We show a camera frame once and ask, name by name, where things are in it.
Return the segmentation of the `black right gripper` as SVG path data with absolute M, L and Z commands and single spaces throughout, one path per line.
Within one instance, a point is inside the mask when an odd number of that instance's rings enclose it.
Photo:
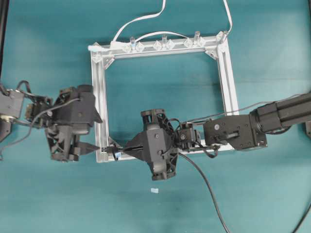
M 153 181 L 172 178 L 176 175 L 177 149 L 174 147 L 173 126 L 163 109 L 151 109 L 141 112 L 143 132 L 138 133 L 125 145 L 124 152 L 145 161 L 152 173 Z

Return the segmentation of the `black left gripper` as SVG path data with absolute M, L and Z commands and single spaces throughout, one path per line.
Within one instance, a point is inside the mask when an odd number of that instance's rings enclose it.
M 95 122 L 103 122 L 95 108 L 95 100 L 91 85 L 60 90 L 54 106 L 62 107 L 52 110 L 52 121 L 45 129 L 52 160 L 78 161 L 79 156 L 100 149 L 80 141 L 80 136 L 89 134 Z

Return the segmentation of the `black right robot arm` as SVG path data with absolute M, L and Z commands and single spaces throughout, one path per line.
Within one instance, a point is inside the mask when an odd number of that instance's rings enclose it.
M 221 145 L 229 144 L 235 150 L 249 150 L 267 146 L 268 134 L 281 134 L 292 125 L 311 119 L 311 95 L 274 101 L 258 107 L 246 115 L 229 115 L 208 119 L 201 124 L 205 145 L 194 123 L 183 122 L 176 129 L 162 109 L 141 112 L 143 131 L 129 141 L 123 151 L 146 162 L 152 179 L 165 180 L 176 174 L 178 153 L 198 146 L 203 151 L 213 150 L 207 156 L 214 158 Z

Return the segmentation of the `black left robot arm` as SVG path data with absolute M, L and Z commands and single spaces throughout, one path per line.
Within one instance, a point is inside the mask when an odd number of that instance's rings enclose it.
M 27 81 L 16 89 L 0 87 L 0 139 L 4 140 L 13 124 L 44 129 L 51 159 L 60 162 L 78 161 L 99 149 L 80 141 L 95 123 L 102 119 L 95 108 L 91 85 L 79 85 L 60 90 L 56 100 L 31 92 Z

